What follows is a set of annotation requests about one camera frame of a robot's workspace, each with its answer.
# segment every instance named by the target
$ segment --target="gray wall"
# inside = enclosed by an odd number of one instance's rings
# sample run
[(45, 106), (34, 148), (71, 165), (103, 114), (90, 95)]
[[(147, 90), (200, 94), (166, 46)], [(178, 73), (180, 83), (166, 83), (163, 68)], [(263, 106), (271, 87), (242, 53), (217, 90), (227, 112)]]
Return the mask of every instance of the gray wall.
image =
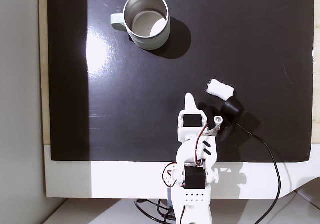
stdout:
[(0, 0), (0, 223), (41, 223), (45, 198), (38, 0)]

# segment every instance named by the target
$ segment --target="light green mug handle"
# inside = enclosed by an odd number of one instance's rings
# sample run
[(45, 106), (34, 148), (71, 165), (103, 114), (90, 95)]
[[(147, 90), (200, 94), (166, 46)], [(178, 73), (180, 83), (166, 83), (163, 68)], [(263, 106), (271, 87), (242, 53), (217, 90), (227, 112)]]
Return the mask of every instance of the light green mug handle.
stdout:
[(111, 14), (111, 25), (116, 30), (127, 31), (124, 20), (125, 20), (125, 17), (123, 13)]

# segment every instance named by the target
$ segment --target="white robotic arm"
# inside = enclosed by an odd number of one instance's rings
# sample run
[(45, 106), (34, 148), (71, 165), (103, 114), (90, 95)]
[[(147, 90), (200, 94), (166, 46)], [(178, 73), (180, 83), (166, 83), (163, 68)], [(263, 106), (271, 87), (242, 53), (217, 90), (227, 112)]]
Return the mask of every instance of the white robotic arm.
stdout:
[(182, 143), (176, 162), (167, 166), (165, 179), (172, 183), (172, 202), (177, 224), (212, 224), (211, 183), (219, 181), (215, 136), (223, 122), (214, 118), (216, 127), (208, 131), (207, 116), (196, 106), (191, 93), (185, 97), (185, 109), (178, 117), (178, 140)]

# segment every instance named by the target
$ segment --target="metal mug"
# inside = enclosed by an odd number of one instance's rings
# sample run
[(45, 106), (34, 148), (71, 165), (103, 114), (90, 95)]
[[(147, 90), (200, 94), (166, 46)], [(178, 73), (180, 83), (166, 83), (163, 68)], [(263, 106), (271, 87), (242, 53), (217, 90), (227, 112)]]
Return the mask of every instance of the metal mug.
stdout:
[(111, 14), (111, 25), (127, 31), (145, 50), (161, 47), (170, 34), (170, 15), (165, 0), (127, 0), (123, 13)]

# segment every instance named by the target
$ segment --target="white sponge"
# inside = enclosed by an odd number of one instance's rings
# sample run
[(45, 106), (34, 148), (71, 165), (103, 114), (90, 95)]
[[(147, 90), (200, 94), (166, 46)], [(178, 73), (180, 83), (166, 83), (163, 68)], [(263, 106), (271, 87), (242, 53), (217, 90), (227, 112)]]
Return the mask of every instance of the white sponge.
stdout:
[(211, 95), (220, 97), (223, 100), (227, 100), (232, 95), (234, 95), (234, 87), (230, 85), (225, 85), (218, 80), (211, 79), (208, 83), (207, 92)]

